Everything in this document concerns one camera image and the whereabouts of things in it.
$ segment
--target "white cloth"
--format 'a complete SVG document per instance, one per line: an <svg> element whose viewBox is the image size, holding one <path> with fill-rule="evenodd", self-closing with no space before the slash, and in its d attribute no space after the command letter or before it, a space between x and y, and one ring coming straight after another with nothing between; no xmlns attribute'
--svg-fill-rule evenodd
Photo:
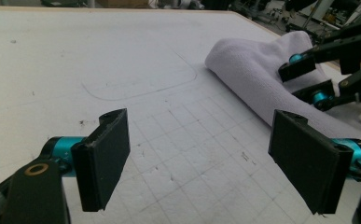
<svg viewBox="0 0 361 224"><path fill-rule="evenodd" d="M212 48L205 64L243 99L262 119L272 125L275 109L299 114L309 125L329 138L359 138L361 129L331 117L300 101L293 91L328 80L322 68L283 83L279 67L291 55L312 47L304 32L292 32L270 43L246 39L222 39Z"/></svg>

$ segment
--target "brass hole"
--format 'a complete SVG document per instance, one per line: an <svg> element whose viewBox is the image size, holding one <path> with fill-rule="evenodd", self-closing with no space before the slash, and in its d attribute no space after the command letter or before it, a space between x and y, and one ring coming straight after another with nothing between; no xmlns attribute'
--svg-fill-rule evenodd
<svg viewBox="0 0 361 224"><path fill-rule="evenodd" d="M26 175L41 175L49 168L49 165L46 163L38 163L33 166L28 167L25 170Z"/></svg>
<svg viewBox="0 0 361 224"><path fill-rule="evenodd" d="M349 84L349 81L347 81L347 80L344 80L340 83L340 85L343 87L347 86L348 84Z"/></svg>

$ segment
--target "table surface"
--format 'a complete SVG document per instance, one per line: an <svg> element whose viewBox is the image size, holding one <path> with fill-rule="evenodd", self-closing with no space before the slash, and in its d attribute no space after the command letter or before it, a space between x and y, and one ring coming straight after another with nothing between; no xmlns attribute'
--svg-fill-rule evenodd
<svg viewBox="0 0 361 224"><path fill-rule="evenodd" d="M73 223L351 223L361 184L313 216L268 155L270 126L205 67L226 37L278 36L229 12L0 7L0 182L126 107L132 152L106 210L83 213L63 179Z"/></svg>

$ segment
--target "white towel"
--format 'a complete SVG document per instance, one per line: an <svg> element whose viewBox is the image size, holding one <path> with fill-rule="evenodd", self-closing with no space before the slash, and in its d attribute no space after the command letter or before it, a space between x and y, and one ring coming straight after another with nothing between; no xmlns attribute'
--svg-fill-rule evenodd
<svg viewBox="0 0 361 224"><path fill-rule="evenodd" d="M359 138L361 129L336 119L300 101L291 92L328 80L322 68L283 83L279 67L290 56L312 47L304 32L292 32L270 43L246 39L218 41L206 58L206 66L215 72L262 119L272 125L275 109L299 114L309 125L329 138ZM338 114L340 106L332 109Z"/></svg>

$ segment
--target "white table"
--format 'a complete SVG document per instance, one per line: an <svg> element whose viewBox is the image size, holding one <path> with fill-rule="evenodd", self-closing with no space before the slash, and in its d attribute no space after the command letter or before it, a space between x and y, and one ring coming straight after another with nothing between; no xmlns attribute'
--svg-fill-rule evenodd
<svg viewBox="0 0 361 224"><path fill-rule="evenodd" d="M361 184L312 216L270 127L205 67L224 37L277 35L225 12L0 7L0 181L127 107L132 152L106 210L83 213L63 179L73 223L351 223Z"/></svg>

